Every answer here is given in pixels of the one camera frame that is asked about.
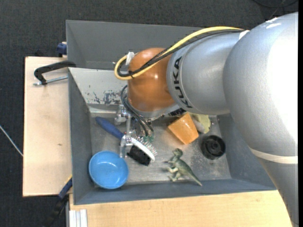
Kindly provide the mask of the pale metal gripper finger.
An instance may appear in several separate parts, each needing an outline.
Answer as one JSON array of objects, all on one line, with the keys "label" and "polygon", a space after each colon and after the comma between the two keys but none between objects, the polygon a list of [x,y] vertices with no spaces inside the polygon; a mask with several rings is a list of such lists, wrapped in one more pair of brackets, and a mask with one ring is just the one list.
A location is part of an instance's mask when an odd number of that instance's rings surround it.
[{"label": "pale metal gripper finger", "polygon": [[126,158],[132,146],[132,138],[130,136],[123,136],[120,141],[120,157]]}]

